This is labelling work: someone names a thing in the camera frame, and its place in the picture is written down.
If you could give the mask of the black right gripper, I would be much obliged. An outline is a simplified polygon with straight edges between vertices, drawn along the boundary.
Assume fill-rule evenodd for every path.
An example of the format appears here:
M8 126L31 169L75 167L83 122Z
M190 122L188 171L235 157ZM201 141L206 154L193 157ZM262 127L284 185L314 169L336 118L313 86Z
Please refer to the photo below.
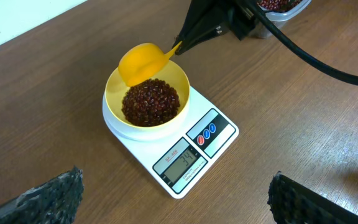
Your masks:
M192 0L183 27L174 42L174 46L181 42L175 54L181 55L229 31L243 40L256 25L255 16L235 1Z

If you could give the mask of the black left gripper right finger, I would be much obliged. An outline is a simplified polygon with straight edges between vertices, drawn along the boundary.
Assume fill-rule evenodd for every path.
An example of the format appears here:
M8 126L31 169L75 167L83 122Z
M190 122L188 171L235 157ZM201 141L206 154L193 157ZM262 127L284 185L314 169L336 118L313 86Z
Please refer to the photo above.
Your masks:
M279 224L358 224L358 215L277 172L268 189L273 219Z

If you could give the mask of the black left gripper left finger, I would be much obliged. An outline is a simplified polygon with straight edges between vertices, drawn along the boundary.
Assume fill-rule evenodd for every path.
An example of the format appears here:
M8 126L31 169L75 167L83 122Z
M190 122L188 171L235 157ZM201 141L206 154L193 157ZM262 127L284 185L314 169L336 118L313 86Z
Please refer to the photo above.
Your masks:
M0 223L71 224L83 192L83 171L74 167L0 205Z

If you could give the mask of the orange plastic scoop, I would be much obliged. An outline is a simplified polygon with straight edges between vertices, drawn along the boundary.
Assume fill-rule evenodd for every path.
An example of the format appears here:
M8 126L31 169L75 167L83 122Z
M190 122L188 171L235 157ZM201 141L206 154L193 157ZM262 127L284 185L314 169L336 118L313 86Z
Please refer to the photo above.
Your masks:
M167 53L163 53L153 43L133 47L119 62L118 70L122 80L127 86L135 86L151 78L166 66L180 45L181 41Z

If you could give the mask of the adzuki beans in bowl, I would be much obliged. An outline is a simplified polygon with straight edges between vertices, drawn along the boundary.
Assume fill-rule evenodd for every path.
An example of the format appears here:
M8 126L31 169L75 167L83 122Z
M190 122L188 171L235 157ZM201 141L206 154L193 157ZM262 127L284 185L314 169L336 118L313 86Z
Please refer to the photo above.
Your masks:
M126 92L122 112L134 126L151 127L173 119L180 107L177 91L158 78L148 79Z

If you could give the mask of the yellow plastic bowl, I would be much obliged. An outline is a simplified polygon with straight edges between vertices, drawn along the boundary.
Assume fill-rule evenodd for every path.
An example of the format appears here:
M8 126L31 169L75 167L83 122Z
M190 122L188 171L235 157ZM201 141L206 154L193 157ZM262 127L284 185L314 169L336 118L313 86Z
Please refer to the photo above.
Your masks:
M191 86L184 70L175 62L169 60L166 66L164 66L161 71L156 73L152 78L158 78L165 81L177 91L178 99L180 101L178 114L170 121L159 126L141 127L131 124L127 119L125 119L124 113L121 111L122 100L126 92L129 90L129 87L126 86L121 78L118 68L116 68L107 80L104 91L104 99L106 100L108 110L118 120L118 123L122 123L124 126L135 129L158 129L165 128L173 123L181 123L186 118L190 108Z

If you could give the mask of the white digital kitchen scale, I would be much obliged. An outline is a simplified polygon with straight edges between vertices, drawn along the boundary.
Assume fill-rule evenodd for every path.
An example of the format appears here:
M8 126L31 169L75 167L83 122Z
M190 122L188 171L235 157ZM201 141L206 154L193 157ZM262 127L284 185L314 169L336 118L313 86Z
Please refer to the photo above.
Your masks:
M239 135L238 127L195 89L185 119L157 137L121 131L103 101L107 127L173 197L183 198Z

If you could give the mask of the clear plastic container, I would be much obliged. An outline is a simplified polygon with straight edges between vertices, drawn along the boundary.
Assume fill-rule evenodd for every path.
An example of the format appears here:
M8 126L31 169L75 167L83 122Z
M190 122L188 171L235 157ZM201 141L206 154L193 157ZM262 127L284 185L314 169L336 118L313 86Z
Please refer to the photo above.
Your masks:
M302 10L304 10L311 0L302 0L297 6L293 9L290 9L287 12L268 12L265 14L266 17L278 28L282 29L283 26L292 18L297 16ZM255 29L250 33L251 37L258 39L267 39L272 36L272 33L260 22L257 23Z

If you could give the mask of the red adzuki beans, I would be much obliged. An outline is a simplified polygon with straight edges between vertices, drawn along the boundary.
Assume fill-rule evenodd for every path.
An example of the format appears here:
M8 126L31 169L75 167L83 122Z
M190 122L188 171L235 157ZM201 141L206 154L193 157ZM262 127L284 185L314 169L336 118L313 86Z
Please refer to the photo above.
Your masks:
M257 0L257 4L268 12L287 12L302 0Z

